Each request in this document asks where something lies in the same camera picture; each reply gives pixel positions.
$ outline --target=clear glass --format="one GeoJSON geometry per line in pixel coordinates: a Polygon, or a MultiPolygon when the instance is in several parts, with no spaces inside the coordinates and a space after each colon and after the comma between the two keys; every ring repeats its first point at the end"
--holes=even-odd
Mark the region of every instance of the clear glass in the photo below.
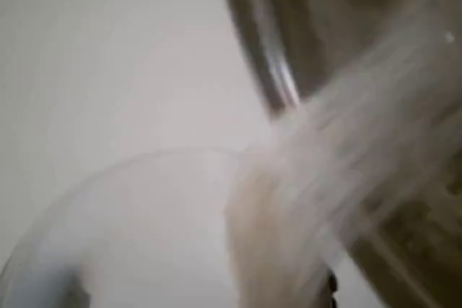
{"type": "Polygon", "coordinates": [[[0,307],[62,307],[76,277],[91,307],[236,307],[222,210],[237,163],[169,151],[90,178],[16,247],[0,307]]]}

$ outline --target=white wall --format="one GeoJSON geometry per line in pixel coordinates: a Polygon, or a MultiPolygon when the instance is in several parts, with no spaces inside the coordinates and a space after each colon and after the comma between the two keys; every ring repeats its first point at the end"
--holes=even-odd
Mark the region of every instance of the white wall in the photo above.
{"type": "Polygon", "coordinates": [[[224,0],[0,0],[0,267],[66,189],[266,128],[224,0]]]}

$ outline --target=glass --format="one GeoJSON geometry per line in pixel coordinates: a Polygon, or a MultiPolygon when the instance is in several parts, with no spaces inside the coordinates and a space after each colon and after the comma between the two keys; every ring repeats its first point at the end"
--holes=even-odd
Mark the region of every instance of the glass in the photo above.
{"type": "Polygon", "coordinates": [[[237,163],[178,150],[91,177],[17,245],[0,307],[236,307],[222,213],[237,163]]]}

